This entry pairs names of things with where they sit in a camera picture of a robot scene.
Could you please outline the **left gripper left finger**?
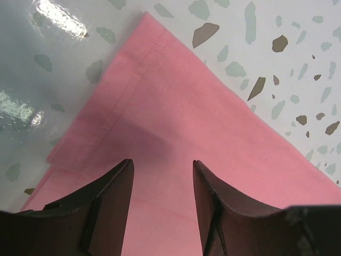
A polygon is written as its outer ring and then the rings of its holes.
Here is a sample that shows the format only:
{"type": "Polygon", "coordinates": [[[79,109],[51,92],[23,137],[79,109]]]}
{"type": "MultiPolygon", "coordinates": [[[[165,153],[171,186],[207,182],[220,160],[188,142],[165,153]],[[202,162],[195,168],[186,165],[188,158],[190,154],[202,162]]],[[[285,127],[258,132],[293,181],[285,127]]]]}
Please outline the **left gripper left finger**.
{"type": "Polygon", "coordinates": [[[131,159],[51,202],[24,211],[32,221],[19,255],[120,255],[134,179],[131,159]]]}

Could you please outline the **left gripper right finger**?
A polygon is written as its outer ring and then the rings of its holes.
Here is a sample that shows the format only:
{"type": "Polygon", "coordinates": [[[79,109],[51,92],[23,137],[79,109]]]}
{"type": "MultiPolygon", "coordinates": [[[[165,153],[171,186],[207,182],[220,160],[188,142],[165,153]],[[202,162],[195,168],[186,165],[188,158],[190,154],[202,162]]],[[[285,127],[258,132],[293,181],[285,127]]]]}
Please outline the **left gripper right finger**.
{"type": "Polygon", "coordinates": [[[290,255],[281,209],[264,204],[193,162],[193,187],[203,255],[290,255]]]}

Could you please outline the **pink t-shirt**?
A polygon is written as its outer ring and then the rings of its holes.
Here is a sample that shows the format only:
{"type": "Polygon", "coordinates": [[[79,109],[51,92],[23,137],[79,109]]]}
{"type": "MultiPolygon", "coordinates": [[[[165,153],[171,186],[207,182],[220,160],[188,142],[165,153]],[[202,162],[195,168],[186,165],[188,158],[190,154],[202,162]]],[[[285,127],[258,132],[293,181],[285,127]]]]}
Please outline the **pink t-shirt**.
{"type": "Polygon", "coordinates": [[[339,204],[340,188],[146,13],[47,158],[40,210],[124,159],[135,166],[123,255],[201,255],[193,161],[266,204],[339,204]]]}

